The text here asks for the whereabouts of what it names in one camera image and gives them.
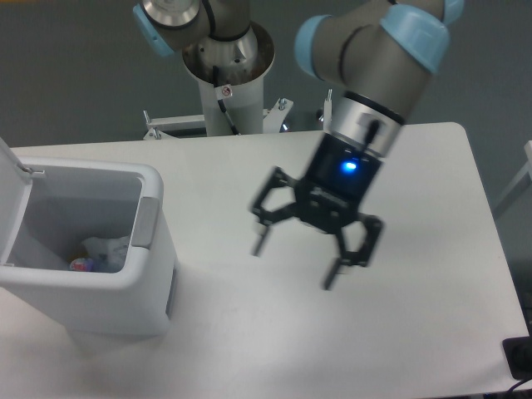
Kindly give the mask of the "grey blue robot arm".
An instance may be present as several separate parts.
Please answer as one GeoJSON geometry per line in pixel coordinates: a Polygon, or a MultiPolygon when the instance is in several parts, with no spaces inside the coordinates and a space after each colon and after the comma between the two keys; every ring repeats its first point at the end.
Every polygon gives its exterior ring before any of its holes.
{"type": "MultiPolygon", "coordinates": [[[[360,210],[383,159],[450,43],[461,1],[369,1],[334,17],[309,18],[294,56],[310,76],[343,89],[302,177],[275,168],[251,204],[261,237],[296,218],[337,240],[323,287],[345,267],[369,264],[382,221],[360,210]]],[[[246,1],[139,1],[136,23],[154,52],[180,52],[202,90],[208,135],[263,133],[263,97],[250,85],[273,64],[270,36],[246,1]]]]}

